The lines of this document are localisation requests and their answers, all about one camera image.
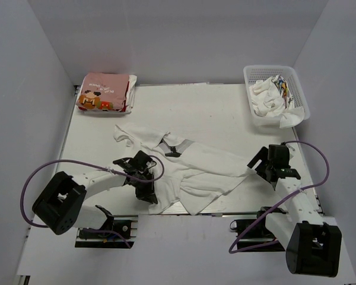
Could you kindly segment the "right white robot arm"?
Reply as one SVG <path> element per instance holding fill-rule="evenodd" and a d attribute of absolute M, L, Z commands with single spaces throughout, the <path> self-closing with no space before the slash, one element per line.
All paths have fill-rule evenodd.
<path fill-rule="evenodd" d="M 287 209 L 265 209 L 256 222 L 257 232 L 276 237 L 285 249 L 290 273 L 336 277 L 342 233 L 311 204 L 300 174 L 290 166 L 289 147 L 284 143 L 262 147 L 247 166 L 273 187 Z"/>

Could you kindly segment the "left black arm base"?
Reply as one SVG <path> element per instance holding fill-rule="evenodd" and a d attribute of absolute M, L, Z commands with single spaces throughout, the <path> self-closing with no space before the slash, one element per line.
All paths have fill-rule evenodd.
<path fill-rule="evenodd" d="M 138 217 L 115 217 L 99 230 L 78 229 L 76 248 L 131 249 L 138 229 Z"/>

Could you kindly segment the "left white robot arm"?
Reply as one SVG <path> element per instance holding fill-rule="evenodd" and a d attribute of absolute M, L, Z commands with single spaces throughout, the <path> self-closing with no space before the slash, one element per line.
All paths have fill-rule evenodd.
<path fill-rule="evenodd" d="M 80 175 L 64 171 L 54 174 L 32 206 L 42 226 L 54 234 L 61 235 L 75 227 L 101 237 L 123 238 L 120 230 L 115 229 L 115 218 L 109 210 L 100 205 L 84 205 L 85 200 L 112 188 L 129 185 L 134 187 L 138 200 L 158 203 L 154 183 L 162 176 L 156 176 L 152 169 L 162 165 L 160 159 L 139 151 L 134 157 L 113 161 L 113 166 L 109 167 L 81 164 L 93 171 Z"/>

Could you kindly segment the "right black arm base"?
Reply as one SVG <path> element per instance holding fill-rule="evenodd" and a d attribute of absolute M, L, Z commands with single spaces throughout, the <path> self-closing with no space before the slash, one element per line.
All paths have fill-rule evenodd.
<path fill-rule="evenodd" d="M 255 219 L 237 219 L 230 223 L 230 231 L 239 237 Z M 229 252 L 236 253 L 243 249 L 243 252 L 284 252 L 284 247 L 278 242 L 272 232 L 263 223 L 257 224 L 243 235 L 237 243 L 233 242 Z"/>

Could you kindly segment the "crumpled white shirt in basket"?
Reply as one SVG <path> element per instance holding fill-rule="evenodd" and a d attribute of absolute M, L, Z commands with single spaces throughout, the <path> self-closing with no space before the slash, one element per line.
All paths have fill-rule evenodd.
<path fill-rule="evenodd" d="M 304 119 L 304 107 L 295 107 L 285 78 L 277 74 L 249 87 L 253 111 L 261 118 L 279 119 L 280 128 L 291 128 Z"/>

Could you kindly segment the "pink folded t shirt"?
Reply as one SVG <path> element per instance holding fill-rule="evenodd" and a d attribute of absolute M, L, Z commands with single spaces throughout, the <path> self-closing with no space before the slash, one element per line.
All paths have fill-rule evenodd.
<path fill-rule="evenodd" d="M 125 112 L 128 74 L 88 73 L 82 82 L 76 106 L 82 111 Z"/>

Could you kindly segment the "white plastic basket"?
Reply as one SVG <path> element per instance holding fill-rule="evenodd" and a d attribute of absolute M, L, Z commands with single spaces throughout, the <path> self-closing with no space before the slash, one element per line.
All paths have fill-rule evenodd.
<path fill-rule="evenodd" d="M 292 67 L 248 65 L 243 74 L 256 126 L 292 128 L 310 118 L 303 89 Z"/>

